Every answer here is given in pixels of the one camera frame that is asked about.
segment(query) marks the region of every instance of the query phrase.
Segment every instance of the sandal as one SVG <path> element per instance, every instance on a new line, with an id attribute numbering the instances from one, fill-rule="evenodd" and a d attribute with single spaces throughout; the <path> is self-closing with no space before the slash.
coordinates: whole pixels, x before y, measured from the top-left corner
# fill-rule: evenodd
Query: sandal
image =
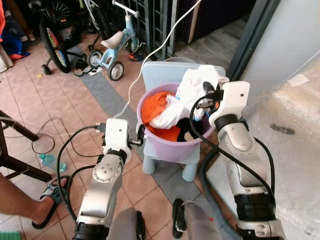
<path id="1" fill-rule="evenodd" d="M 62 176 L 60 178 L 61 180 L 62 179 L 66 179 L 66 183 L 65 185 L 62 187 L 62 191 L 64 193 L 64 195 L 66 195 L 66 189 L 67 189 L 67 186 L 68 186 L 68 182 L 70 180 L 70 177 L 69 176 Z M 46 189 L 44 190 L 43 194 L 41 195 L 40 197 L 40 200 L 44 197 L 44 196 L 49 196 L 51 197 L 53 200 L 54 200 L 54 204 L 51 208 L 51 210 L 49 211 L 48 215 L 46 216 L 46 219 L 40 223 L 40 224 L 36 224 L 32 221 L 32 226 L 35 228 L 35 229 L 43 229 L 47 223 L 50 221 L 52 215 L 54 214 L 56 208 L 58 207 L 59 203 L 62 201 L 62 198 L 61 198 L 61 195 L 60 195 L 60 192 L 59 192 L 59 188 L 57 186 L 57 184 L 49 184 Z"/>

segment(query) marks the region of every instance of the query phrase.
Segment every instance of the red cloth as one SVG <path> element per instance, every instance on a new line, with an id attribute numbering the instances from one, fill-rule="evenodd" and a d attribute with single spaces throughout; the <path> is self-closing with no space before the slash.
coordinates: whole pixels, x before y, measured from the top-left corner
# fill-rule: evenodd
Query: red cloth
<path id="1" fill-rule="evenodd" d="M 5 11 L 2 5 L 2 0 L 0 0 L 0 36 L 2 35 L 2 31 L 4 30 L 6 25 Z"/>
<path id="2" fill-rule="evenodd" d="M 149 124 L 152 119 L 160 115 L 166 109 L 167 95 L 174 96 L 175 94 L 169 91 L 162 91 L 153 96 L 147 97 L 142 104 L 141 118 L 146 128 L 149 129 L 154 135 L 168 141 L 176 142 L 181 131 L 179 127 L 173 126 L 170 129 L 159 129 L 154 128 Z"/>

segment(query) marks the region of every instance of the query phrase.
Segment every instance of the plastic bottle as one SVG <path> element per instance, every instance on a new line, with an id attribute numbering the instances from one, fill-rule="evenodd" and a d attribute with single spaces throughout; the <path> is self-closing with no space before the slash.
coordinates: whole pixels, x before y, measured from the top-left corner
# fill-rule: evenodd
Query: plastic bottle
<path id="1" fill-rule="evenodd" d="M 20 240 L 20 233 L 18 231 L 1 231 L 0 240 Z"/>
<path id="2" fill-rule="evenodd" d="M 57 170 L 57 159 L 52 154 L 40 154 L 40 159 L 43 165 Z M 60 172 L 64 173 L 67 170 L 67 164 L 63 161 L 60 161 Z"/>

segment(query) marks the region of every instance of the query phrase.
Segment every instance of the bike seat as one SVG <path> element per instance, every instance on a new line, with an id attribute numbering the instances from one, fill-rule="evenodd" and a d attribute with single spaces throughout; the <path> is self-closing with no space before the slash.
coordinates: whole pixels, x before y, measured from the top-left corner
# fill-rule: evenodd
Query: bike seat
<path id="1" fill-rule="evenodd" d="M 109 39 L 101 41 L 101 44 L 108 49 L 116 49 L 118 45 L 121 43 L 123 36 L 124 36 L 124 33 L 122 31 L 118 31 L 115 35 L 113 35 Z"/>

